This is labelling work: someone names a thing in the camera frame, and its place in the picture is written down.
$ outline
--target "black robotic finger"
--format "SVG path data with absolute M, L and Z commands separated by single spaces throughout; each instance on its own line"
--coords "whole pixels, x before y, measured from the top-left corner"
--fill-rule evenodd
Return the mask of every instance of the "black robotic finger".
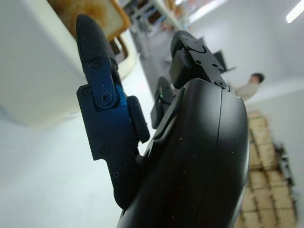
M 182 41 L 181 41 L 181 36 L 182 36 L 182 35 L 187 36 L 187 37 L 190 37 L 190 38 L 194 38 L 194 37 L 193 37 L 190 33 L 188 33 L 187 31 L 183 31 L 183 30 L 177 31 L 177 32 L 174 34 L 174 37 L 173 37 L 172 42 L 171 42 L 171 47 L 170 47 L 172 59 L 174 58 L 176 51 L 177 51 L 177 50 L 181 50 L 182 47 L 183 47 Z
M 121 86 L 117 72 L 118 65 L 109 41 L 103 31 L 89 16 L 79 15 L 76 21 L 77 45 L 81 63 L 91 62 L 98 58 L 109 58 L 112 78 Z

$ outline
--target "metal bracket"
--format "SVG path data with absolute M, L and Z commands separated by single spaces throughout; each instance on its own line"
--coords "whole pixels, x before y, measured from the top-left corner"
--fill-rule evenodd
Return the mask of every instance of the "metal bracket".
M 227 89 L 219 72 L 224 68 L 201 41 L 181 33 L 177 33 L 173 40 L 170 76 L 176 88 L 182 88 L 191 79 L 201 78 Z

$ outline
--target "person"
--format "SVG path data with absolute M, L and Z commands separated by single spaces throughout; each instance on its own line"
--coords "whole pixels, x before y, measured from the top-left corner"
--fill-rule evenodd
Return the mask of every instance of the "person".
M 257 92 L 259 85 L 264 81 L 264 79 L 265 77 L 263 74 L 253 73 L 246 85 L 235 88 L 236 96 L 242 98 L 243 101 L 250 99 Z

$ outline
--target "screw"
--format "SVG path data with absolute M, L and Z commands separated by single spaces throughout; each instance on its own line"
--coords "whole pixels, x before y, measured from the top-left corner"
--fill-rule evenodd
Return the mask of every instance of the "screw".
M 103 148 L 101 148 L 101 154 L 104 156 L 107 156 L 109 154 L 109 148 L 107 148 L 105 146 Z
M 97 61 L 97 60 L 95 60 L 95 61 L 92 63 L 92 67 L 95 68 L 95 69 L 99 68 L 99 67 L 100 67 L 100 62 Z
M 130 158 L 127 158 L 127 159 L 125 160 L 125 164 L 126 164 L 126 165 L 130 165 L 130 164 L 131 164 L 131 159 L 130 159 Z
M 88 87 L 88 88 L 83 89 L 82 93 L 84 96 L 90 96 L 92 93 L 92 90 L 90 87 Z
M 136 146 L 136 140 L 135 139 L 128 139 L 127 145 L 131 148 Z
M 108 105 L 113 100 L 112 94 L 108 91 L 103 91 L 98 98 L 101 105 Z
M 114 173 L 114 178 L 119 178 L 119 176 L 120 176 L 120 173 L 119 173 L 119 172 L 115 172 L 115 173 Z
M 214 84 L 216 84 L 216 85 L 222 87 L 223 89 L 226 89 L 226 88 L 227 88 L 226 83 L 223 82 L 223 81 L 220 81 L 220 80 L 216 80 Z

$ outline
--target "ceiling light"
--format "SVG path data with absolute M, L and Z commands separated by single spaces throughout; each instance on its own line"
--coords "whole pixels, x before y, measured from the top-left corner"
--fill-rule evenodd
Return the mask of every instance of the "ceiling light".
M 294 19 L 296 19 L 302 12 L 304 11 L 304 0 L 301 0 L 286 16 L 286 20 L 288 23 L 291 23 Z

